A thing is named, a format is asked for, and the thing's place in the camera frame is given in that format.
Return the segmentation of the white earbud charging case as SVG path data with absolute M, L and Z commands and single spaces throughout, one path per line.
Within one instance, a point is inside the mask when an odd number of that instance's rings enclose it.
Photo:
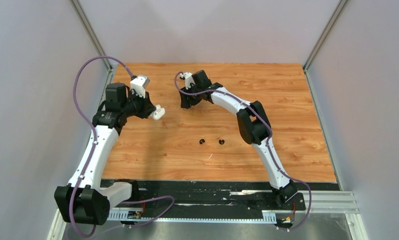
M 160 120 L 166 113 L 166 109 L 159 104 L 155 106 L 155 110 L 150 114 L 153 120 Z

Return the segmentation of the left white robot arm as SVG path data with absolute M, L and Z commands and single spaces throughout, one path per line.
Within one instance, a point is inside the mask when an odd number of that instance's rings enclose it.
M 120 203 L 134 207 L 140 202 L 136 180 L 121 179 L 101 189 L 102 175 L 127 119 L 159 120 L 165 112 L 159 104 L 152 104 L 149 93 L 139 86 L 111 83 L 106 87 L 105 100 L 88 121 L 91 135 L 80 164 L 67 185 L 58 186 L 54 192 L 65 222 L 100 226 Z

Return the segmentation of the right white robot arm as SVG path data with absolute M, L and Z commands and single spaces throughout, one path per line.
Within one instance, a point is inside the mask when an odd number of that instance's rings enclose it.
M 241 138 L 255 149 L 266 169 L 275 206 L 285 209 L 291 205 L 298 189 L 277 154 L 273 130 L 262 103 L 241 99 L 222 84 L 213 83 L 204 70 L 195 73 L 181 71 L 174 78 L 184 81 L 184 87 L 178 89 L 181 108 L 189 109 L 201 101 L 208 101 L 236 117 Z

